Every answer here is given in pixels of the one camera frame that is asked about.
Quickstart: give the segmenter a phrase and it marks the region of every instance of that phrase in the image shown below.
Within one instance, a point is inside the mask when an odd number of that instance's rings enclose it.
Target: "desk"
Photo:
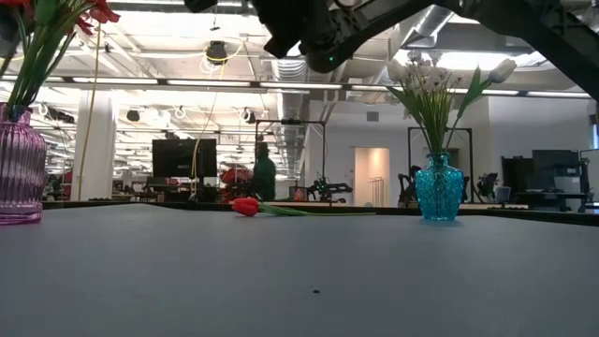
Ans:
[[[523,192],[516,193],[518,203],[526,203],[531,210],[559,209],[566,212],[566,203],[568,199],[579,199],[580,208],[578,212],[584,212],[584,200],[587,195],[584,193],[545,193],[545,192]]]
[[[0,227],[0,336],[599,335],[598,227],[458,219],[47,211]]]

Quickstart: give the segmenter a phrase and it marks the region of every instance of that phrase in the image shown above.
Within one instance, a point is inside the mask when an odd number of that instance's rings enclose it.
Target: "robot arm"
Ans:
[[[437,5],[479,21],[503,35],[520,37],[599,100],[599,35],[569,13],[560,0],[370,0],[329,11],[326,0],[252,0],[272,33],[266,51],[284,57],[299,40],[308,65],[330,72],[366,40],[420,10]]]

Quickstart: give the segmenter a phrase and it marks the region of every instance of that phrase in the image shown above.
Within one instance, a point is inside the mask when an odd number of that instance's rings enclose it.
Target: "person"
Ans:
[[[274,177],[277,173],[274,163],[269,158],[269,146],[259,142],[256,148],[256,164],[254,165],[254,188],[262,197],[262,201],[273,201],[275,197]]]

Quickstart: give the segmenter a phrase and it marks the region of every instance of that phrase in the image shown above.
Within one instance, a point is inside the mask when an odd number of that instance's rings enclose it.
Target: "turquoise glass vase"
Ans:
[[[429,154],[429,165],[416,173],[416,196],[427,220],[453,221],[458,215],[464,174],[447,162],[449,154]]]

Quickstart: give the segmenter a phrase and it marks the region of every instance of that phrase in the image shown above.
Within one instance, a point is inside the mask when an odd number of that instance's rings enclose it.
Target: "doorway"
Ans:
[[[389,149],[356,148],[354,206],[389,207]]]

